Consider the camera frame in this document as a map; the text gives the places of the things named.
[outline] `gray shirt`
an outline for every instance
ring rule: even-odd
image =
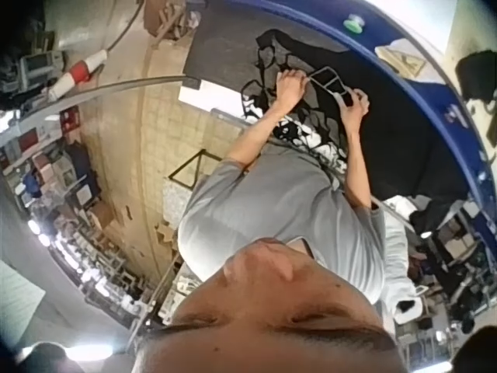
[[[384,283],[381,211],[352,209],[305,154],[261,155],[246,175],[224,160],[193,191],[179,225],[179,251],[205,281],[237,250],[262,237],[303,239],[324,267],[371,303]]]

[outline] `hair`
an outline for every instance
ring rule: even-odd
[[[84,373],[74,361],[69,361],[64,348],[56,343],[41,342],[19,363],[22,373]]]
[[[497,355],[497,327],[486,326],[471,336],[452,361],[453,373],[494,373]]]

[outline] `eye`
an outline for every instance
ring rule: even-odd
[[[290,320],[292,323],[298,324],[299,322],[322,320],[322,319],[325,319],[326,317],[327,317],[327,315],[322,314],[322,313],[309,313],[309,314],[294,316]]]
[[[175,324],[193,324],[193,325],[210,325],[217,322],[217,318],[211,315],[181,315],[180,317],[174,318],[173,322]]]

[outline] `black mat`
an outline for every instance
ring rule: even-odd
[[[255,39],[278,29],[294,39],[331,51],[346,51],[334,40],[288,19],[244,5],[210,2],[202,12],[183,72],[237,92],[258,75]]]

